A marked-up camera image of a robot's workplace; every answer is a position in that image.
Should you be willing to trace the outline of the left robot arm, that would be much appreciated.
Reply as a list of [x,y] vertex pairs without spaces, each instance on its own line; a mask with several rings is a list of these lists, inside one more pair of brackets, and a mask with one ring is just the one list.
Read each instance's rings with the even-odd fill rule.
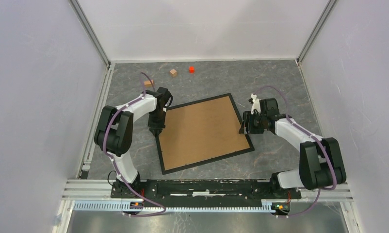
[[145,90],[125,104],[107,105],[101,111],[94,142],[109,157],[123,192],[130,198],[141,193],[140,175],[129,152],[134,122],[148,114],[149,131],[158,136],[165,128],[166,111],[172,101],[171,92],[160,87],[156,91]]

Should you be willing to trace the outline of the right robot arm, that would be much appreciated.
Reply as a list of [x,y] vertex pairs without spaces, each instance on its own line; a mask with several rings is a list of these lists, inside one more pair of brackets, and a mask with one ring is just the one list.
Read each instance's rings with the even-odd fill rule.
[[272,134],[285,139],[299,152],[297,169],[272,174],[269,192],[281,198],[290,188],[332,189],[346,182],[347,175],[338,141],[324,138],[299,125],[288,114],[280,113],[275,98],[259,99],[252,95],[252,107],[245,111],[240,134]]

